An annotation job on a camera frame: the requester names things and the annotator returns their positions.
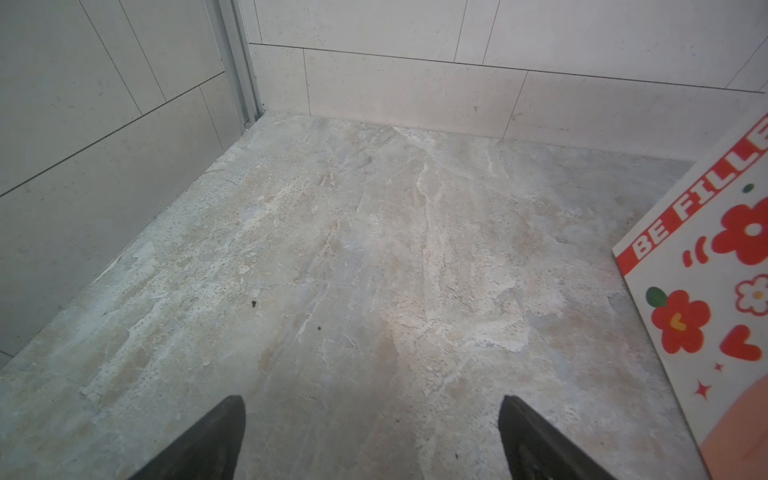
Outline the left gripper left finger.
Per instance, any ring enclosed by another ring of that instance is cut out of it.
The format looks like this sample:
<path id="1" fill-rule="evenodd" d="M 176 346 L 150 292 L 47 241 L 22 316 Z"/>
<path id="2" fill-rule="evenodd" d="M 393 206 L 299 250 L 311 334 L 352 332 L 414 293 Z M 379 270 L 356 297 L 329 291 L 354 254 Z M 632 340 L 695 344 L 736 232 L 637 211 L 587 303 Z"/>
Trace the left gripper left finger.
<path id="1" fill-rule="evenodd" d="M 245 426 L 243 398 L 240 395 L 227 396 L 134 473 L 130 480 L 232 480 Z"/>

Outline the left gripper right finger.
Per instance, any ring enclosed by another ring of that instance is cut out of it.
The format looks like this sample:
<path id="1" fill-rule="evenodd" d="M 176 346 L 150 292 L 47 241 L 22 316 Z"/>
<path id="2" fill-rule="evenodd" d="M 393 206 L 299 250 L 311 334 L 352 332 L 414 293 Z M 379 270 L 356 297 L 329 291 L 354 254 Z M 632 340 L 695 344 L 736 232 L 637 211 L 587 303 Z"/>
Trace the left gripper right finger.
<path id="1" fill-rule="evenodd" d="M 504 397 L 497 426 L 514 480 L 615 479 L 517 396 Z"/>

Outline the white floral paper bag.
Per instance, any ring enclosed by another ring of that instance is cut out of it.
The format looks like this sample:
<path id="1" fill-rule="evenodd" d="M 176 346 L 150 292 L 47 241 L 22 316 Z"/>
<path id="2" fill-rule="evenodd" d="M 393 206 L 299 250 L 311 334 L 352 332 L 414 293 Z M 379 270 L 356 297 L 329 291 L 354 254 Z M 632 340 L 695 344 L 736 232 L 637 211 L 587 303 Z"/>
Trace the white floral paper bag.
<path id="1" fill-rule="evenodd" d="M 709 475 L 767 475 L 767 110 L 758 107 L 615 245 Z"/>

